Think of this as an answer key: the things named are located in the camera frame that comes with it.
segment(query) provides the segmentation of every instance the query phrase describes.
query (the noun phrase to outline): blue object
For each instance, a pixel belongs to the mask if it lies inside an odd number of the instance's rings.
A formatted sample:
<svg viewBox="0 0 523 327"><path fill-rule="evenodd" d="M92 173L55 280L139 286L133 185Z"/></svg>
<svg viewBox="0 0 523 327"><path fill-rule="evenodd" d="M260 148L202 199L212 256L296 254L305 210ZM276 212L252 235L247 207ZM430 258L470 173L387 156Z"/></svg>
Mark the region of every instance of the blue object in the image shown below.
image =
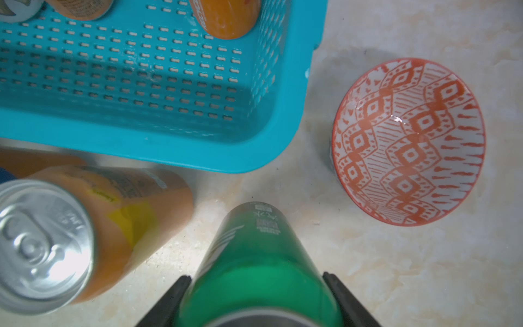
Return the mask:
<svg viewBox="0 0 523 327"><path fill-rule="evenodd" d="M115 0L75 21L48 5L0 24L0 137L217 172L278 156L303 113L327 0L263 0L219 40L188 0Z"/></svg>
<svg viewBox="0 0 523 327"><path fill-rule="evenodd" d="M0 184L3 182L12 181L13 179L16 179L15 175L0 167Z"/></svg>

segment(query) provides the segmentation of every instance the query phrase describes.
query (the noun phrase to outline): patterned bowl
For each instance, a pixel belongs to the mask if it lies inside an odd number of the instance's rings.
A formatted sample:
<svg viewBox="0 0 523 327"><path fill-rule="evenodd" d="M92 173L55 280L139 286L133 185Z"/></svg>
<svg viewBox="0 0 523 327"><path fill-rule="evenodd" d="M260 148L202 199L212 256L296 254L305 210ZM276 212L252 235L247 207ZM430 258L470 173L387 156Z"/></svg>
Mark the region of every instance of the patterned bowl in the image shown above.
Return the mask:
<svg viewBox="0 0 523 327"><path fill-rule="evenodd" d="M339 180L366 213L399 226L441 219L469 194L485 154L477 101L447 68L385 62L363 75L336 114Z"/></svg>

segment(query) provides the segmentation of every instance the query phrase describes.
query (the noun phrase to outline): can top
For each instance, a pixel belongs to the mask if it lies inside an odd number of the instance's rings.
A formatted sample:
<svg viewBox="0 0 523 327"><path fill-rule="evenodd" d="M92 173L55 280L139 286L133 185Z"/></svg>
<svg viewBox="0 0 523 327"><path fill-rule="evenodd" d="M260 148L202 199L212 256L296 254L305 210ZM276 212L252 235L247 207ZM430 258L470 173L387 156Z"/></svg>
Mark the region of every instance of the can top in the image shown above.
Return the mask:
<svg viewBox="0 0 523 327"><path fill-rule="evenodd" d="M308 318L279 308L254 308L227 314L205 327L319 327Z"/></svg>
<svg viewBox="0 0 523 327"><path fill-rule="evenodd" d="M74 196L34 179L0 184L0 307L41 314L66 305L93 260L93 226Z"/></svg>

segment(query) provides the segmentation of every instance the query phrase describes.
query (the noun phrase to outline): pull tab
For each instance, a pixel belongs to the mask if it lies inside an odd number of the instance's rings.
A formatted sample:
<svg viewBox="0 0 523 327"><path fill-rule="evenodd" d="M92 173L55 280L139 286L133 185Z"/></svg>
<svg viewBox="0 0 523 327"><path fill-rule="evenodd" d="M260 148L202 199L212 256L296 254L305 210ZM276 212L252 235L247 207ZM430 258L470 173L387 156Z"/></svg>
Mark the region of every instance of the pull tab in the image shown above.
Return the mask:
<svg viewBox="0 0 523 327"><path fill-rule="evenodd" d="M40 226L24 213L18 211L6 216L0 223L0 228L13 252L29 265L39 265L49 256L48 238Z"/></svg>

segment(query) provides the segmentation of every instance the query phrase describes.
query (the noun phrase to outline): green can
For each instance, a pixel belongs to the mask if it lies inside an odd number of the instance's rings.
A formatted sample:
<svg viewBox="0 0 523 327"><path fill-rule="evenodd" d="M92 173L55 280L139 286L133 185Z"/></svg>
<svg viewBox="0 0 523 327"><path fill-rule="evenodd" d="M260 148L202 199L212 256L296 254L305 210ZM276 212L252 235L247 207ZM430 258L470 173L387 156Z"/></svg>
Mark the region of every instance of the green can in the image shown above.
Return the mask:
<svg viewBox="0 0 523 327"><path fill-rule="evenodd" d="M194 282L176 327L341 327L331 291L285 216L249 202L225 217Z"/></svg>

